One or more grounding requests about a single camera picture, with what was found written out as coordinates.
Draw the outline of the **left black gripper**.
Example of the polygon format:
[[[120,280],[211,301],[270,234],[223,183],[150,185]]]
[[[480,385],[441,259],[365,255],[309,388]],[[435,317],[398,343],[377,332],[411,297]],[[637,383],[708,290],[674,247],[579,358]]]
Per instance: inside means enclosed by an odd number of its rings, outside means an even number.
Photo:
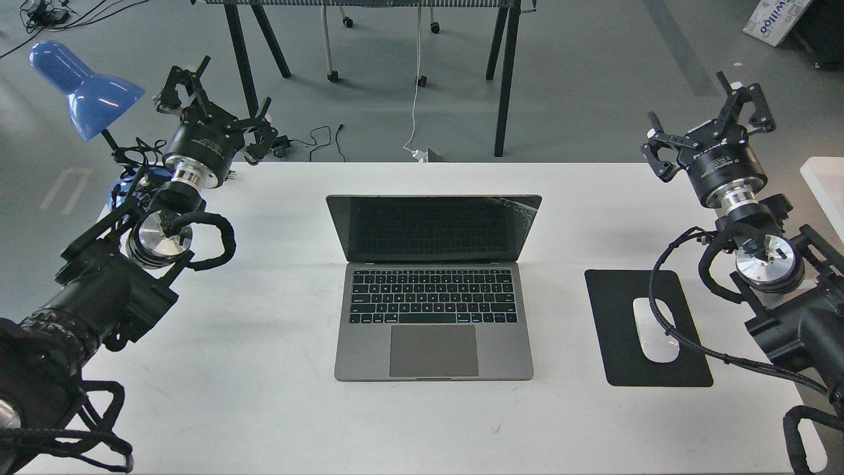
[[[266,118],[272,103],[263,100],[255,117],[240,119],[220,106],[211,106],[201,85],[201,75],[210,63],[203,57],[196,71],[173,66],[160,93],[154,97],[156,111],[181,116],[177,132],[165,153],[166,168],[172,181],[188,187],[220,187],[229,173],[235,153],[242,148],[252,166],[262,162],[278,137],[278,130]],[[184,108],[177,87],[188,94],[191,104]],[[255,142],[245,145],[244,133],[253,133]]]

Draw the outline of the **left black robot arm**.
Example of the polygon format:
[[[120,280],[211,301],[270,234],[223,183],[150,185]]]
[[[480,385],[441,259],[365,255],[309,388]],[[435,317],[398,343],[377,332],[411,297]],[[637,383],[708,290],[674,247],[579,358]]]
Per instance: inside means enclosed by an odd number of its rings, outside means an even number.
[[[177,303],[182,270],[222,267],[235,255],[229,220],[208,212],[203,189],[220,187],[238,151],[251,164],[277,138],[270,100],[240,119],[208,99],[201,74],[172,67],[156,109],[177,115],[161,162],[133,162],[111,211],[64,250],[61,289],[21,322],[2,320],[2,473],[39,455],[132,471],[133,448],[114,432],[125,401],[115,381],[85,381],[82,368],[105,346],[138,342]]]

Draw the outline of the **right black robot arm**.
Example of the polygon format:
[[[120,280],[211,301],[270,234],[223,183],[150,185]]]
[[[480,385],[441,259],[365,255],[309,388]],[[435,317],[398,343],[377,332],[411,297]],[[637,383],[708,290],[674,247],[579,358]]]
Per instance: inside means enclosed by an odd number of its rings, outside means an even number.
[[[792,210],[778,193],[759,199],[768,183],[750,136],[775,130],[762,87],[717,80],[726,100],[717,117],[681,135],[664,131],[654,112],[641,153],[654,174],[671,181],[684,170],[699,203],[718,213],[715,229],[690,228],[672,241],[650,271],[646,297],[666,336],[683,348],[762,375],[804,385],[827,397],[834,413],[796,406],[783,417],[791,468],[810,474],[799,425],[805,419],[842,430],[842,255],[809,225],[792,237],[784,222]],[[747,303],[754,318],[745,327],[765,352],[765,363],[702,346],[679,332],[658,309],[654,284],[673,250],[696,239],[706,249],[698,263],[703,285],[717,297]]]

